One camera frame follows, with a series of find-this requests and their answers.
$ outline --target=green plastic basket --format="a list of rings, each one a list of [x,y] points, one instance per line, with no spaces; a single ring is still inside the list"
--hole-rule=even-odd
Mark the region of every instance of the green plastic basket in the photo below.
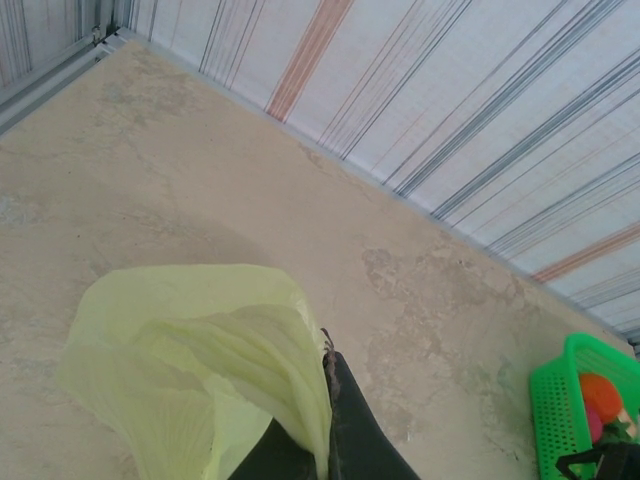
[[[567,337],[564,353],[531,374],[531,401],[542,480],[562,480],[558,457],[589,450],[591,437],[578,374],[605,376],[618,389],[632,418],[640,409],[640,363],[586,333]],[[595,466],[574,470],[590,479]]]

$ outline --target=corrugated metal wall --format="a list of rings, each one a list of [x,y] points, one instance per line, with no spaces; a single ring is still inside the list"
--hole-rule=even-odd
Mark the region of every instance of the corrugated metal wall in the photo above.
[[[3,84],[87,33],[81,3],[0,0]],[[637,1],[115,8],[119,25],[640,337]]]
[[[91,35],[95,0],[0,0],[0,91]]]

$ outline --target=concrete floor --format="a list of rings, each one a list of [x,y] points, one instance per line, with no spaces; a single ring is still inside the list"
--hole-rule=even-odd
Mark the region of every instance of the concrete floor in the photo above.
[[[136,479],[56,389],[84,290],[169,263],[280,267],[422,478],[537,477],[529,372],[589,320],[138,44],[0,142],[3,478]]]

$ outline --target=plastic bag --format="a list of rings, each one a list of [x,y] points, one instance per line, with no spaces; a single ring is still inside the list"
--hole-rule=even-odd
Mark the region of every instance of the plastic bag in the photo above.
[[[142,480],[224,480],[272,417],[323,479],[322,355],[306,298],[282,271],[144,267],[87,290],[57,379],[125,439]]]

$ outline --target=metal frame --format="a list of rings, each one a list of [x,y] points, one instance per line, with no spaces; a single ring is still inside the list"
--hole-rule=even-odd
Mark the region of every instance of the metal frame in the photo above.
[[[92,39],[83,39],[43,68],[2,91],[0,136],[125,44],[125,41],[117,36],[112,37],[102,40],[97,46],[93,44]]]
[[[132,19],[133,0],[115,0],[114,24],[117,28],[129,28]]]
[[[100,41],[107,38],[115,29],[115,7],[116,0],[96,0],[98,2],[98,29],[100,32]]]

